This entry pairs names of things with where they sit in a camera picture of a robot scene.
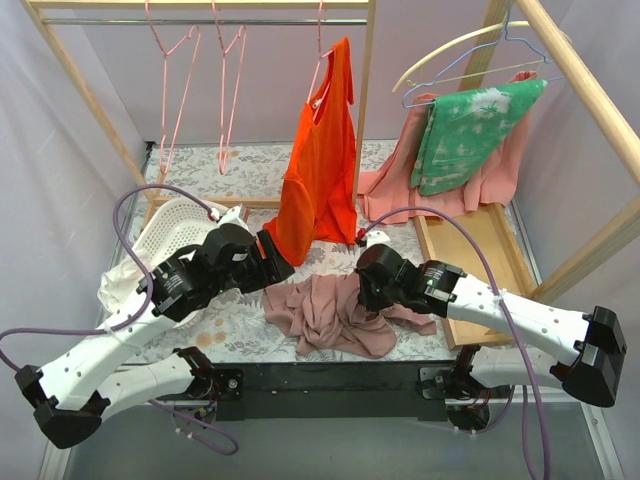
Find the dusty pink graphic t-shirt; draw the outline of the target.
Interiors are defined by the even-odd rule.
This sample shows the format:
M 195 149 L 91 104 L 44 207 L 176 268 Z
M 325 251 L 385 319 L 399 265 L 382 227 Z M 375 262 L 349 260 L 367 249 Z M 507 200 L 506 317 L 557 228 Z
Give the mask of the dusty pink graphic t-shirt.
M 296 340 L 296 353 L 332 349 L 379 359 L 397 344 L 398 325 L 421 336 L 434 335 L 436 322 L 401 305 L 369 311 L 359 300 L 357 274 L 312 275 L 299 283 L 264 290 L 265 321 Z

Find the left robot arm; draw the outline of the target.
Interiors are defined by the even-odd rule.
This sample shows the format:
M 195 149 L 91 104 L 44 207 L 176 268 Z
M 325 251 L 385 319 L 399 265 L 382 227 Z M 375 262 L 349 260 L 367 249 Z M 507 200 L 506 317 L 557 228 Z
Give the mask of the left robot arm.
M 218 295 L 259 291 L 293 272 L 267 231 L 251 234 L 236 224 L 219 226 L 202 243 L 177 249 L 145 276 L 98 334 L 87 335 L 44 366 L 22 367 L 16 383 L 40 430 L 60 449 L 83 442 L 115 414 L 158 397 L 220 396 L 225 382 L 196 347 L 177 348 L 164 360 L 127 371 L 119 368 Z

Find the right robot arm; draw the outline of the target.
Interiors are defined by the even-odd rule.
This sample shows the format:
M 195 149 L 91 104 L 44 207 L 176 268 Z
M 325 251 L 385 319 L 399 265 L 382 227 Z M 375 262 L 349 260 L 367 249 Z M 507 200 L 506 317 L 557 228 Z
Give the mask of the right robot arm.
M 459 267 L 429 260 L 414 265 L 384 244 L 359 257 L 360 301 L 371 311 L 402 305 L 420 314 L 466 321 L 511 334 L 539 349 L 526 366 L 517 350 L 482 347 L 452 373 L 454 389 L 475 397 L 502 385 L 539 385 L 564 390 L 590 405 L 615 404 L 627 352 L 615 312 L 563 310 L 514 295 Z

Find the orange t-shirt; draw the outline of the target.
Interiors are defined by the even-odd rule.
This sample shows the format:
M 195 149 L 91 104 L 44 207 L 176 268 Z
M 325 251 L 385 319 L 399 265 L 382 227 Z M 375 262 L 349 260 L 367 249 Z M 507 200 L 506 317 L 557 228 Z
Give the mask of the orange t-shirt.
M 300 266 L 315 240 L 352 245 L 356 139 L 350 41 L 333 45 L 322 83 L 304 104 L 277 216 L 264 225 L 283 257 Z

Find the pink hanger holding orange shirt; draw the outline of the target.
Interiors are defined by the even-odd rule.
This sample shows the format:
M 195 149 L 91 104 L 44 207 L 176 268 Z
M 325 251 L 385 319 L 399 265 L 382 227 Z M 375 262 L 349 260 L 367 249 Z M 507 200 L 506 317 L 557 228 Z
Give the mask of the pink hanger holding orange shirt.
M 328 53 L 326 51 L 324 51 L 323 48 L 322 48 L 322 25 L 323 25 L 323 21 L 324 21 L 324 11 L 325 11 L 324 3 L 325 3 L 324 0 L 319 0 L 318 1 L 317 22 L 316 22 L 316 33 L 317 33 L 317 36 L 316 36 L 316 46 L 317 46 L 316 64 L 315 64 L 314 73 L 313 73 L 313 76 L 312 76 L 311 85 L 310 85 L 310 88 L 309 88 L 309 92 L 308 92 L 308 95 L 307 95 L 307 101 L 306 101 L 306 104 L 311 109 L 315 109 L 314 101 L 313 101 L 313 95 L 314 95 L 314 89 L 315 89 L 317 78 L 318 78 L 318 74 L 319 74 L 320 65 L 321 65 L 322 60 L 328 56 Z

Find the floral table cloth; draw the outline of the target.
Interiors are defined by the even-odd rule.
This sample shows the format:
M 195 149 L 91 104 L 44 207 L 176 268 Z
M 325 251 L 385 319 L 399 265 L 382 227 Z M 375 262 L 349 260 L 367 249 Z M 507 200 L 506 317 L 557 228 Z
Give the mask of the floral table cloth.
M 364 170 L 375 170 L 384 162 L 394 149 L 395 140 L 369 141 L 364 144 Z M 218 147 L 177 147 L 175 158 L 170 167 L 166 182 L 176 185 L 199 197 L 215 198 L 275 198 L 279 197 L 282 177 L 285 173 L 291 153 L 291 144 L 240 145 L 232 147 L 228 171 L 225 175 L 218 172 Z M 135 213 L 131 215 L 129 238 L 137 239 L 143 226 L 143 218 L 147 213 L 146 197 L 138 197 Z M 256 232 L 262 225 L 271 220 L 277 209 L 261 209 L 249 207 L 247 224 Z M 514 293 L 528 293 L 533 287 L 518 285 L 516 277 L 510 271 L 513 265 L 506 261 L 500 265 L 498 253 L 491 248 L 498 247 L 501 222 L 494 222 L 491 209 L 482 207 L 468 217 L 458 217 L 457 221 L 473 236 L 486 255 L 491 269 L 500 287 L 508 288 Z M 436 241 L 436 230 L 452 230 L 446 233 L 444 245 Z M 487 281 L 478 257 L 469 243 L 452 226 L 445 221 L 428 219 L 428 231 L 433 240 L 433 250 L 438 259 L 458 265 Z M 377 227 L 384 230 L 392 240 L 392 247 L 403 257 L 414 264 L 423 261 L 420 242 L 413 222 Z M 469 253 L 471 263 L 464 266 L 462 257 L 446 257 L 445 247 L 453 247 L 456 241 L 460 246 L 454 247 L 453 253 Z M 296 275 L 290 282 L 305 280 L 313 274 L 348 274 L 353 271 L 358 250 L 335 243 L 315 241 L 302 267 L 296 269 Z M 176 347 L 198 346 L 214 363 L 270 363 L 270 362 L 348 362 L 365 360 L 357 355 L 336 350 L 319 350 L 308 355 L 296 354 L 294 338 L 286 338 L 274 325 L 264 320 L 262 293 L 240 295 L 232 290 L 214 299 L 211 305 L 187 327 L 170 330 L 155 337 L 141 350 L 134 353 L 126 364 L 137 365 L 153 363 L 166 358 Z M 449 360 L 455 357 L 454 350 L 448 348 L 444 323 L 438 317 L 434 319 L 437 331 L 433 335 L 422 336 L 410 328 L 393 325 L 397 337 L 395 348 L 380 360 Z

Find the white laundry basket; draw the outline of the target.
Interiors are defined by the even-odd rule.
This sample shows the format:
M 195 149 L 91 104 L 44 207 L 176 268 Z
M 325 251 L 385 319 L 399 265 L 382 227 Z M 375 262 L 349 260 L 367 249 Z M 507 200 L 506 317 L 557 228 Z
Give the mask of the white laundry basket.
M 210 208 L 223 205 L 209 202 Z M 186 198 L 174 198 L 158 208 L 133 244 L 133 250 L 148 270 L 153 270 L 177 250 L 201 245 L 218 228 L 201 206 Z

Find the salmon pink pleated garment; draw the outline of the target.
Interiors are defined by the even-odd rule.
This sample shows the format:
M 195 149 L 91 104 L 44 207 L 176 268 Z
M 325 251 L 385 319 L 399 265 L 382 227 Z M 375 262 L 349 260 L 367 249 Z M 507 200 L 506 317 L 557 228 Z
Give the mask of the salmon pink pleated garment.
M 416 97 L 393 153 L 379 169 L 360 175 L 364 216 L 387 214 L 394 224 L 428 208 L 456 217 L 486 204 L 508 205 L 531 109 L 546 86 L 524 71 L 503 85 Z

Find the right wooden clothes rack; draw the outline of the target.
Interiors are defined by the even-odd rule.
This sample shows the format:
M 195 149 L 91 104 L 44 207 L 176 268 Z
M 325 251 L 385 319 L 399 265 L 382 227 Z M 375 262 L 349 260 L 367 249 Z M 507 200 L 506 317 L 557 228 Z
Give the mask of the right wooden clothes rack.
M 571 1 L 553 21 L 536 1 L 521 12 L 551 48 L 551 86 L 523 158 L 517 203 L 533 255 L 526 258 L 503 208 L 452 227 L 420 220 L 428 252 L 481 279 L 553 306 L 615 311 L 632 353 L 639 350 L 639 5 Z

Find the white garment in basket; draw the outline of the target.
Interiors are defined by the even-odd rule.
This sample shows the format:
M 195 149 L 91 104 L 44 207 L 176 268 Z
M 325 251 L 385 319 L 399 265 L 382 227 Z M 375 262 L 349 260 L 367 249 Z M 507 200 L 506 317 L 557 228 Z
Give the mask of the white garment in basket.
M 97 298 L 109 313 L 115 313 L 134 292 L 143 273 L 130 258 L 104 272 L 100 278 Z

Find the green tie-dye garment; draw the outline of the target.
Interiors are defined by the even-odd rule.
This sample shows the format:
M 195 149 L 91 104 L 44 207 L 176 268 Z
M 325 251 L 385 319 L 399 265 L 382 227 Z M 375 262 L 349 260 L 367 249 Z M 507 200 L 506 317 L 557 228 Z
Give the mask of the green tie-dye garment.
M 543 93 L 532 79 L 439 96 L 427 123 L 409 185 L 422 196 L 464 185 Z

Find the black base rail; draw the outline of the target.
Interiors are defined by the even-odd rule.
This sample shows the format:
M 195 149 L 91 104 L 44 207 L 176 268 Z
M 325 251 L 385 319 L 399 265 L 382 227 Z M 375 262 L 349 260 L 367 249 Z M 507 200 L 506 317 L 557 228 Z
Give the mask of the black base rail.
M 446 402 L 484 388 L 453 360 L 216 364 L 213 386 L 180 405 L 216 403 L 220 421 L 406 417 L 445 421 Z

